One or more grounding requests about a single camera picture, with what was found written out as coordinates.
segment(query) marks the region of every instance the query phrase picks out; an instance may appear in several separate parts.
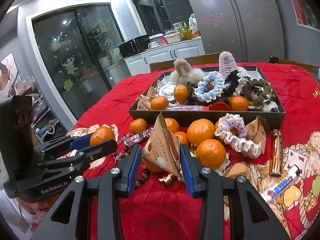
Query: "gray refrigerator door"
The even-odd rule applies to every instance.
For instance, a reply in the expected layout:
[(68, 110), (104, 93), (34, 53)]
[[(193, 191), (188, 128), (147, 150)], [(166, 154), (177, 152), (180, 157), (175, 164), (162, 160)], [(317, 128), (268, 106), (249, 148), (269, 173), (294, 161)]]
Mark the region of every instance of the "gray refrigerator door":
[(189, 0), (196, 16), (206, 54), (230, 51), (237, 62), (243, 57), (239, 28), (231, 0)]
[(284, 38), (275, 0), (236, 0), (240, 12), (249, 62), (268, 62), (269, 56), (284, 58)]

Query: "microwave handle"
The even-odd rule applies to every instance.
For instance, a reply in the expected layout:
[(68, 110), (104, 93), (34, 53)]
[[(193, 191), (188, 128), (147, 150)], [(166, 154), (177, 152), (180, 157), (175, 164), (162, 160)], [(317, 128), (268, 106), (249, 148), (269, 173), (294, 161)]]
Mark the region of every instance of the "microwave handle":
[(131, 47), (132, 47), (133, 51), (136, 51), (136, 50), (134, 49), (134, 47), (133, 47), (132, 41), (130, 42), (130, 44), (131, 44)]

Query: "brown scrunchie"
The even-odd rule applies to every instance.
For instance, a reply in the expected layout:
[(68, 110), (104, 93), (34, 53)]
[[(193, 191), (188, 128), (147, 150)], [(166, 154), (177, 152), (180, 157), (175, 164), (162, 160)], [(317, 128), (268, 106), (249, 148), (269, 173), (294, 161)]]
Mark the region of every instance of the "brown scrunchie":
[[(256, 98), (252, 99), (251, 92), (255, 87), (263, 87), (263, 91), (261, 94)], [(250, 106), (256, 106), (259, 107), (263, 104), (263, 101), (266, 99), (271, 99), (271, 93), (272, 93), (272, 88), (269, 85), (269, 82), (263, 79), (252, 79), (249, 80), (243, 87), (242, 91), (240, 92), (240, 95), (245, 97), (249, 101)]]

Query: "white kitchen cabinet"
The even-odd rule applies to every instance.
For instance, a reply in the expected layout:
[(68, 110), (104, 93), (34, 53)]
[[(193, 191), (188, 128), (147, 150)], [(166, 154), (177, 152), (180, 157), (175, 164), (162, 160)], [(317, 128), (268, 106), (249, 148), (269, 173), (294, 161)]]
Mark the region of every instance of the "white kitchen cabinet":
[(146, 53), (125, 59), (125, 62), (132, 76), (143, 73), (150, 73), (150, 67), (146, 59)]
[(170, 46), (174, 58), (187, 58), (204, 55), (202, 41), (190, 41)]
[(175, 59), (171, 46), (155, 49), (145, 53), (148, 64)]

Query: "white sleeve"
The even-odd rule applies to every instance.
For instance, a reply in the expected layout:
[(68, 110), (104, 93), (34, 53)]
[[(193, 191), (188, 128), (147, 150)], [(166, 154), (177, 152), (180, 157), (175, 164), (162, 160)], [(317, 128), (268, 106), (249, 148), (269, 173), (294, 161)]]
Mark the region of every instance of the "white sleeve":
[(18, 203), (9, 199), (4, 189), (0, 190), (0, 211), (10, 226), (11, 230), (20, 240), (29, 240), (32, 236), (31, 226), (16, 209)]

